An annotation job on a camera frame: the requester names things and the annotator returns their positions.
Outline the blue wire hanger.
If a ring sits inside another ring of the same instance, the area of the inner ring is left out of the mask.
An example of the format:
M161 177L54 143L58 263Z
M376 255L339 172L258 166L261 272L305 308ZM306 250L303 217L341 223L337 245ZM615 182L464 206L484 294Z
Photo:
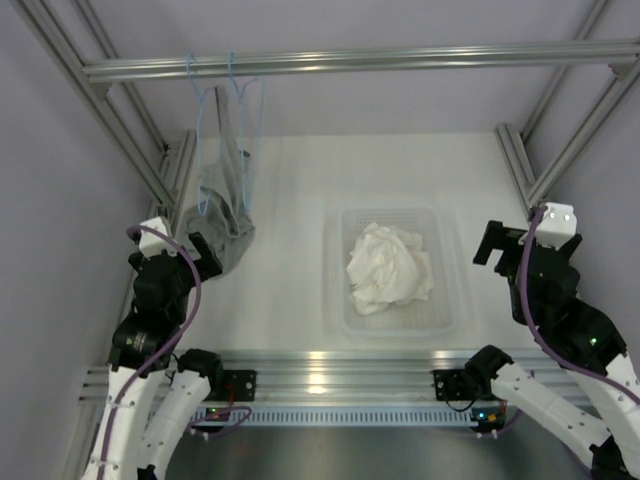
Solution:
M242 167L242 208L250 213L253 206L256 163L260 152L265 104L265 79L260 76L241 77L236 55L227 57L227 75L237 106L236 142Z

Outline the white tank top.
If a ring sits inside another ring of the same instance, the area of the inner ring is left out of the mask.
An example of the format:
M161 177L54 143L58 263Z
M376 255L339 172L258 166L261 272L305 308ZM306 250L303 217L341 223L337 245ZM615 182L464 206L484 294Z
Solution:
M376 222L357 237L346 274L350 299L361 316L426 301L434 288L431 256L423 237Z

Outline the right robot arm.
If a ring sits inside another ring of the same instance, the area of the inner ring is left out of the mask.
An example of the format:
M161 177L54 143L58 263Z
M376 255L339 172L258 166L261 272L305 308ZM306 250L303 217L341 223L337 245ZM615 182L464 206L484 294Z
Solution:
M487 224L474 264L491 253L506 279L513 319L571 376L596 410L591 415L544 386L504 350L487 345L460 369L433 374L436 397L469 407L499 400L553 434L593 479L639 476L639 377L613 321L578 296L571 259L582 242L569 214L533 214L528 229Z

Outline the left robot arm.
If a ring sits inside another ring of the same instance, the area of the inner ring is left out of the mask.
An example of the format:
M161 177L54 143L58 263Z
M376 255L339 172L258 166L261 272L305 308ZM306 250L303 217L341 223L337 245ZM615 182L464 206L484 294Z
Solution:
M108 392L85 471L86 479L162 479L189 421L205 400L226 386L219 355L190 349L181 355L170 390L151 409L176 344L194 320L205 281L222 266L203 236L189 240L198 259L165 233L158 253L129 258L137 273L130 311L112 337Z

